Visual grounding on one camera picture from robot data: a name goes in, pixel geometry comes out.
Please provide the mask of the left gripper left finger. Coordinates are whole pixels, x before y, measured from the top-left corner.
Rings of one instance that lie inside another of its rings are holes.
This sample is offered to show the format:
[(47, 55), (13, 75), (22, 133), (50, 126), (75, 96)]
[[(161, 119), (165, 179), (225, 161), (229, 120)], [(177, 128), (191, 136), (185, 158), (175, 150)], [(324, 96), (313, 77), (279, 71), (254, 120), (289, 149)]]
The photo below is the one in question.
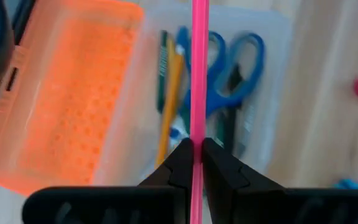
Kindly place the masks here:
[(190, 224), (193, 142), (184, 139), (136, 186), (48, 187), (22, 208), (24, 224)]

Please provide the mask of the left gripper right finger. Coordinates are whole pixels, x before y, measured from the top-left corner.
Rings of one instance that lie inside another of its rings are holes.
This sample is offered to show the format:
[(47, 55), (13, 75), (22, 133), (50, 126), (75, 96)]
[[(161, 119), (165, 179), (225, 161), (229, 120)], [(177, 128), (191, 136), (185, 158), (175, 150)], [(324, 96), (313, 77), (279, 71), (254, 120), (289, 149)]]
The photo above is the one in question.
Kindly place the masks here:
[(213, 224), (358, 224), (358, 189), (283, 187), (210, 138), (202, 160)]

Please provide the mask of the black pen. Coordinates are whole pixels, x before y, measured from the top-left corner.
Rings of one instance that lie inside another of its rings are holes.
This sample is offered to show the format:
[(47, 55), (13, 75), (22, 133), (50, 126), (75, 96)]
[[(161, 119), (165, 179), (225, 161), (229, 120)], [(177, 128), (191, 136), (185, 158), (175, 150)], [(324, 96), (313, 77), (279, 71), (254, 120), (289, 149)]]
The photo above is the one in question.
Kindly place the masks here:
[[(240, 66), (237, 63), (228, 80), (228, 90), (230, 93), (234, 91), (234, 89), (243, 81), (242, 75), (240, 74)], [(226, 110), (226, 119), (225, 119), (225, 126), (224, 126), (224, 150), (228, 153), (232, 154), (234, 149), (234, 134), (236, 131), (236, 116), (237, 110), (241, 107), (241, 105), (236, 106), (234, 108), (228, 108)]]

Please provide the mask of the blue handled scissors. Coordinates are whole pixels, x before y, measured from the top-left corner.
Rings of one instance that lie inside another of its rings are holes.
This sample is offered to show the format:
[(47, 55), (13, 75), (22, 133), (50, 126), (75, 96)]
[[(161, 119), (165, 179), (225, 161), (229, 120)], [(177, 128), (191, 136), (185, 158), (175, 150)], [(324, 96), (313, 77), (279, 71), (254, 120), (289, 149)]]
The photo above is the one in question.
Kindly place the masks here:
[[(209, 31), (209, 42), (218, 47), (218, 52), (214, 56), (211, 65), (207, 69), (207, 97), (206, 97), (206, 117), (220, 110), (231, 110), (241, 106), (245, 98), (253, 94), (262, 74), (265, 64), (265, 44), (260, 35), (254, 32), (241, 32), (231, 40), (229, 44), (223, 37), (215, 31)], [(190, 107), (191, 107), (191, 38), (189, 37), (189, 28), (181, 26), (177, 35), (177, 43), (184, 48), (185, 68), (188, 74), (189, 84), (184, 95), (183, 103), (178, 110), (179, 118), (175, 118), (170, 128), (171, 139), (181, 139), (188, 137), (190, 133)], [(241, 51), (246, 45), (253, 45), (255, 54), (252, 70), (247, 79), (243, 79), (234, 84), (234, 89), (229, 90), (226, 95), (220, 91), (225, 85), (230, 84), (231, 75), (235, 72), (239, 74), (238, 60)], [(223, 141), (223, 131), (225, 130), (225, 120), (220, 119), (217, 123), (216, 137)]]

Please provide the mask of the orange pencil blue tip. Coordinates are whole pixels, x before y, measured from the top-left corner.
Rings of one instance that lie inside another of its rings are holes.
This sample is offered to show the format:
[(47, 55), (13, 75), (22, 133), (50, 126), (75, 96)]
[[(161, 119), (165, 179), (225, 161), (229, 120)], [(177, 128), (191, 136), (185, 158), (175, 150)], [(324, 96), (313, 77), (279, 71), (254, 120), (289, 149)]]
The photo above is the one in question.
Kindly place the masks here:
[(182, 45), (176, 45), (173, 60), (169, 66), (168, 91), (165, 99), (165, 107), (162, 116), (158, 154), (155, 168), (158, 168), (165, 160), (168, 149), (170, 125), (177, 112), (177, 94), (181, 86), (185, 49)]

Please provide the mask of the blue pen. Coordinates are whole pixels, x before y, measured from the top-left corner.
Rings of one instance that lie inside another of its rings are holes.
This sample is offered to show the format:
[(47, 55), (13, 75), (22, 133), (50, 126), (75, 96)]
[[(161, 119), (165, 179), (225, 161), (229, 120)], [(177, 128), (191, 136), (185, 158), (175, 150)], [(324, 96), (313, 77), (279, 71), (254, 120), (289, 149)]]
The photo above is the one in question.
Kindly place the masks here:
[(337, 189), (358, 189), (358, 182), (352, 180), (352, 179), (341, 179), (337, 181), (334, 185), (334, 188)]

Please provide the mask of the pink pencil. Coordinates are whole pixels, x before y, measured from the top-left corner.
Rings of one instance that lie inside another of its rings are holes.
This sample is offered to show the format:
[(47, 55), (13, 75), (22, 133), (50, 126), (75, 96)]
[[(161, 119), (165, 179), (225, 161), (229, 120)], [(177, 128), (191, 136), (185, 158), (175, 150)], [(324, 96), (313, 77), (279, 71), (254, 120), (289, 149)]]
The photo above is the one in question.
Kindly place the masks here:
[(191, 32), (191, 118), (190, 138), (194, 144), (190, 224), (202, 224), (203, 164), (201, 145), (206, 127), (209, 0), (192, 0)]

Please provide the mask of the clear box with orange lid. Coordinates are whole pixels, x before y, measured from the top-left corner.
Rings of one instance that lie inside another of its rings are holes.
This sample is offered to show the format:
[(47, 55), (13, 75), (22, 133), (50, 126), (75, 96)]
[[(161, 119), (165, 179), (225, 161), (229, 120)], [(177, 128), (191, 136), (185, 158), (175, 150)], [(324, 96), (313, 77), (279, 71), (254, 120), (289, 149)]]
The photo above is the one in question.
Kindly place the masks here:
[(0, 87), (0, 186), (30, 195), (151, 173), (159, 34), (190, 24), (172, 0), (37, 0)]

